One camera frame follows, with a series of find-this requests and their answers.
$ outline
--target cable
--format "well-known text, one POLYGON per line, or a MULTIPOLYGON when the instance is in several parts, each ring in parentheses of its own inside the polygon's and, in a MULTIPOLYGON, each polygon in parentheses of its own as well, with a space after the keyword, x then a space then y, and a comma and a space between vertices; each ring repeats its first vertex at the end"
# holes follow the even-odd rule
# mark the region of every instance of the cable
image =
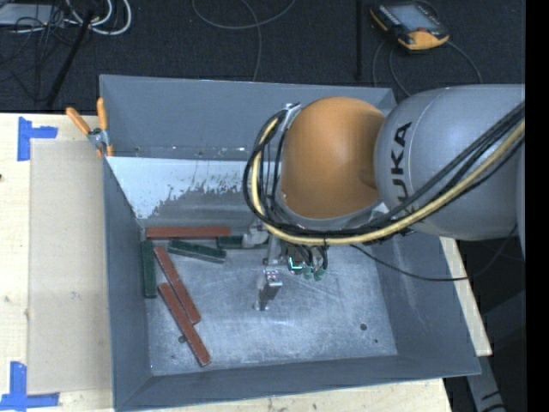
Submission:
MULTIPOLYGON (((73 21, 73 20, 70 20, 70 19, 65 20, 65 21, 68 22, 68 23, 71 23, 71 24, 76 24, 76 25, 81 26, 82 23, 84 22, 84 20, 78 15, 78 13, 76 12, 76 10, 75 10, 75 8, 72 5, 70 0, 64 0, 64 1, 66 2, 67 6, 69 7, 69 10, 70 10, 70 13, 72 14, 72 16, 74 16, 76 18, 76 21, 73 21)), ((127 14, 126 22, 125 22, 125 24, 122 28, 120 28, 116 31, 104 30, 104 29, 98 29, 97 28, 97 26, 105 24, 107 21, 109 21, 111 19, 112 12, 113 12, 112 0, 106 0, 106 1, 107 1, 107 5, 108 5, 107 15, 105 17, 103 17, 103 19, 100 19, 98 21, 92 21, 90 23, 90 26, 89 26, 88 29, 90 31, 92 31, 94 33, 98 33, 100 35, 113 36, 113 35, 120 35, 122 33, 125 33, 130 28, 131 22, 132 22, 132 11, 131 11, 130 2, 128 0, 122 0, 122 2, 124 3, 124 8, 126 10, 126 14, 127 14)))
MULTIPOLYGON (((273 119, 268 123, 268 126, 263 133, 260 143, 262 143, 265 137, 275 128, 279 119, 273 119)), ((292 244, 303 245, 344 245, 352 243, 365 243, 382 239, 390 236, 391 234, 398 233, 402 229, 413 225, 415 222, 423 220, 434 211, 440 209, 445 204, 451 202, 455 198, 459 197, 463 191, 465 191, 482 173, 484 173, 489 167, 491 167, 498 159, 503 157, 506 151, 522 137, 525 128, 524 119, 521 123, 510 133, 510 135, 502 142, 502 144, 496 148, 496 150, 490 154, 478 167, 476 167, 464 180, 452 187, 449 191, 445 192, 441 196, 435 198, 427 205, 414 211, 412 214, 402 217, 399 221, 390 224, 379 230, 373 232, 355 235, 352 237, 342 238, 330 238, 330 237, 315 237, 315 236, 294 236, 289 233, 285 233, 277 227, 272 226, 265 222, 264 226, 274 235, 292 244)), ((251 207, 261 216, 264 217, 263 209, 258 196, 257 190, 257 165, 259 163, 259 154, 256 154, 252 158, 251 166, 251 207)))
POLYGON ((485 273, 487 270, 489 270, 493 265, 494 263, 496 262, 496 260, 499 258, 499 255, 501 254, 501 252, 503 251, 503 249, 505 248, 505 246, 507 245, 507 243, 509 243, 510 239, 512 238, 513 236, 513 233, 516 231, 516 228, 517 228, 517 225, 515 224, 515 226, 513 226, 513 228, 510 230, 509 234, 507 235, 507 237, 505 238, 505 241, 501 244, 501 246, 498 248, 498 250, 496 251, 496 253, 493 255, 492 259, 482 268, 480 269, 478 272, 472 274, 472 275, 468 275, 468 276, 459 276, 459 277, 456 277, 456 278, 443 278, 443 277, 430 277, 430 276, 422 276, 422 275, 416 275, 415 273, 411 273, 411 272, 408 272, 408 271, 405 271, 403 269, 399 269, 398 267, 396 267, 395 265, 393 264, 389 264, 385 261, 383 261, 382 259, 378 258, 378 257, 375 257, 373 256, 372 254, 370 254, 368 251, 362 249, 361 247, 357 246, 357 245, 354 245, 354 244, 351 244, 350 247, 358 250, 358 251, 361 251, 362 253, 364 253, 367 257, 369 257, 370 259, 373 259, 374 261, 376 261, 377 263, 391 269, 391 270, 394 270, 394 271, 397 271, 399 273, 402 273, 403 275, 406 275, 406 276, 410 276, 414 279, 419 279, 421 281, 428 281, 428 282, 455 282, 455 281, 465 281, 465 280, 471 280, 471 279, 474 279, 474 278, 477 278, 479 277, 480 275, 482 275, 483 273, 485 273))
POLYGON ((239 0, 247 9, 248 11, 250 12, 252 18, 254 19, 254 23, 253 24, 247 24, 247 25, 239 25, 239 26, 233 26, 233 25, 224 25, 224 24, 219 24, 219 23, 215 23, 213 21, 210 21, 208 20, 206 17, 204 17, 200 11, 197 9, 196 7, 196 0, 191 0, 191 3, 192 3, 192 8, 193 10, 195 11, 196 15, 198 15, 198 17, 200 17, 204 22, 206 22, 207 24, 209 24, 210 26, 213 26, 213 27, 219 27, 221 29, 228 29, 228 30, 242 30, 242 29, 251 29, 253 27, 255 27, 257 29, 257 58, 256 58, 256 67, 254 69, 254 74, 253 74, 253 77, 252 77, 252 81, 255 81, 257 79, 257 75, 259 73, 259 66, 260 66, 260 63, 261 63, 261 56, 262 56, 262 34, 261 34, 261 26, 267 24, 267 23, 270 23, 271 21, 275 21, 275 20, 278 20, 279 18, 281 18, 288 10, 290 10, 292 8, 292 6, 295 4, 296 0, 292 0, 290 2, 290 4, 288 4, 288 6, 282 10, 279 14, 277 15, 274 15, 270 18, 268 18, 267 20, 263 20, 263 21, 259 21, 257 19, 257 15, 254 11, 254 9, 245 1, 245 0, 239 0))
MULTIPOLYGON (((245 0, 240 0, 242 3, 244 3, 244 5, 247 7, 247 8, 250 8, 250 5, 248 5, 248 3, 245 2, 245 0)), ((193 10, 195 10, 196 12, 196 15, 198 15, 203 21, 205 21, 207 24, 209 25, 212 25, 214 27, 220 27, 222 29, 233 29, 233 30, 238 30, 238 29, 251 29, 253 27, 258 27, 258 26, 263 26, 267 23, 270 23, 271 21, 275 21, 275 20, 278 20, 279 18, 281 18, 287 11, 289 11, 292 6, 295 4, 296 0, 292 0, 288 5, 287 7, 282 10, 279 14, 277 15, 274 15, 270 18, 268 18, 267 20, 263 20, 263 21, 256 21, 255 23, 253 24, 247 24, 247 25, 239 25, 239 26, 233 26, 233 25, 224 25, 224 24, 219 24, 219 23, 215 23, 213 21, 210 21, 208 20, 206 17, 204 17, 202 14, 200 14, 200 12, 196 9, 196 4, 195 4, 195 0, 192 0, 192 8, 193 10)))

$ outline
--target wire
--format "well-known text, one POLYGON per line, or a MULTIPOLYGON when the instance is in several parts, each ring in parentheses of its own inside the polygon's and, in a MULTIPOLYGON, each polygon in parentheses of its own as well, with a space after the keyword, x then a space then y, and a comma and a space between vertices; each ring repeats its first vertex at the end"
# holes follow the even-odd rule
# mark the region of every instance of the wire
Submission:
POLYGON ((256 67, 254 69, 254 74, 253 74, 253 77, 252 77, 252 81, 255 81, 257 79, 257 75, 259 73, 259 66, 260 66, 260 63, 261 63, 261 56, 262 56, 262 34, 261 34, 261 26, 267 24, 267 23, 270 23, 272 21, 275 21, 275 20, 278 20, 279 18, 281 18, 288 10, 290 10, 292 8, 292 6, 295 4, 296 0, 292 0, 285 9, 283 9, 279 14, 277 15, 274 15, 270 18, 268 18, 267 20, 263 20, 263 21, 259 21, 257 19, 257 15, 256 15, 256 12, 254 11, 254 9, 245 1, 245 0, 239 0, 247 9, 248 11, 250 12, 252 18, 254 19, 254 23, 252 24, 246 24, 246 25, 237 25, 237 26, 234 26, 234 25, 225 25, 225 24, 219 24, 219 23, 216 23, 216 22, 213 22, 213 21, 210 21, 208 20, 204 15, 202 15, 200 13, 200 11, 198 10, 198 8, 196 7, 196 0, 191 0, 192 2, 192 8, 193 10, 195 11, 196 15, 198 15, 199 18, 201 18, 204 22, 206 22, 207 24, 209 24, 210 26, 213 26, 213 27, 218 27, 218 28, 221 28, 221 29, 228 29, 228 30, 242 30, 242 29, 252 29, 252 28, 256 28, 257 29, 257 57, 256 57, 256 67))
POLYGON ((505 241, 501 244, 501 246, 496 250, 495 254, 492 256, 492 259, 482 268, 480 269, 479 271, 477 271, 476 273, 472 274, 472 275, 468 275, 468 276, 459 276, 459 277, 455 277, 455 278, 444 278, 444 277, 430 277, 430 276, 422 276, 422 275, 416 275, 415 273, 411 273, 411 272, 408 272, 408 271, 405 271, 403 269, 399 269, 398 267, 396 267, 395 265, 393 264, 389 264, 385 261, 383 261, 382 259, 378 258, 378 257, 375 257, 373 256, 371 253, 369 253, 368 251, 362 249, 361 247, 357 246, 357 245, 354 245, 354 244, 351 244, 350 246, 353 248, 353 249, 356 249, 358 251, 361 251, 362 253, 364 253, 367 257, 369 257, 370 259, 373 259, 374 261, 376 261, 377 263, 391 269, 391 270, 394 270, 394 271, 397 271, 399 273, 402 273, 403 275, 406 275, 406 276, 410 276, 414 279, 419 279, 421 281, 428 281, 428 282, 454 282, 454 281, 465 281, 465 280, 471 280, 471 279, 474 279, 474 278, 477 278, 479 277, 480 275, 486 273, 487 270, 489 270, 493 265, 494 263, 496 262, 496 260, 499 258, 499 256, 501 255, 502 251, 504 250, 505 246, 507 245, 507 243, 509 243, 510 239, 513 237, 513 233, 515 233, 516 231, 516 228, 517 228, 517 225, 515 224, 513 226, 513 228, 510 230, 509 234, 507 235, 507 237, 505 238, 505 241))
MULTIPOLYGON (((64 0, 64 1, 67 4, 67 6, 69 7, 70 13, 76 19, 76 21, 73 21, 71 19, 68 19, 68 20, 65 20, 65 21, 70 23, 70 24, 76 24, 78 26, 81 26, 83 24, 84 20, 78 15, 78 13, 76 12, 74 6, 72 5, 72 2, 70 0, 64 0)), ((105 24, 107 21, 109 21, 111 19, 111 16, 112 16, 112 13, 113 13, 112 0, 106 0, 106 1, 107 1, 107 5, 108 5, 107 15, 105 17, 103 17, 103 19, 99 19, 98 21, 93 21, 92 23, 90 23, 90 26, 89 26, 88 29, 90 31, 92 31, 94 33, 98 33, 100 35, 110 35, 110 36, 120 35, 122 33, 127 32, 128 29, 130 28, 131 22, 132 22, 132 11, 131 11, 130 2, 128 0, 122 0, 122 2, 124 3, 124 8, 126 10, 126 22, 125 22, 123 27, 121 27, 120 29, 115 30, 115 31, 104 30, 104 29, 98 29, 97 28, 97 26, 105 24)))

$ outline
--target yellow device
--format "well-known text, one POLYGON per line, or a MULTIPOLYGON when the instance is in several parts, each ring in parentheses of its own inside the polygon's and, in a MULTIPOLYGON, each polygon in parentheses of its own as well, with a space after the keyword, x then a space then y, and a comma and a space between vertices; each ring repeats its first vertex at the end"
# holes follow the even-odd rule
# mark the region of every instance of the yellow device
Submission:
POLYGON ((378 4, 370 15, 379 27, 410 52, 422 52, 448 41, 448 29, 425 5, 412 1, 378 4))

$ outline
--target dark floor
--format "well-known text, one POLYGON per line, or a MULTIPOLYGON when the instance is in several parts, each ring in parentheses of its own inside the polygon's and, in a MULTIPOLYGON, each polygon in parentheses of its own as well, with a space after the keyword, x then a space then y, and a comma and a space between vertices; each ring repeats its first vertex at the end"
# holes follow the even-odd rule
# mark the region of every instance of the dark floor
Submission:
MULTIPOLYGON (((14 1, 62 6, 62 0, 14 1)), ((93 0, 70 1, 82 17, 93 7, 93 0)), ((102 26, 105 30, 117 30, 127 20, 123 2, 113 1, 113 21, 102 26)), ((101 74, 377 84, 393 88, 397 101, 431 88, 525 82, 526 0, 423 0, 437 11, 457 48, 419 55, 390 42, 378 49, 386 37, 368 8, 395 1, 410 0, 360 0, 358 18, 357 0, 129 0, 130 29, 112 36, 86 33, 71 62, 76 26, 31 34, 0 27, 0 112, 64 112, 74 106, 95 113, 101 74), (231 28, 259 21, 268 22, 231 28)), ((102 2, 97 12, 105 11, 102 2)), ((481 270, 503 242, 461 242, 469 274, 481 270)), ((513 238, 493 266, 473 279, 481 313, 488 316, 520 294, 525 282, 521 247, 513 238)), ((509 317, 507 322, 519 330, 498 336, 492 370, 507 410, 522 412, 527 410, 525 321, 509 317)), ((492 325, 486 328, 491 335, 492 325)), ((465 379, 447 379, 446 385, 455 411, 474 411, 465 379)))

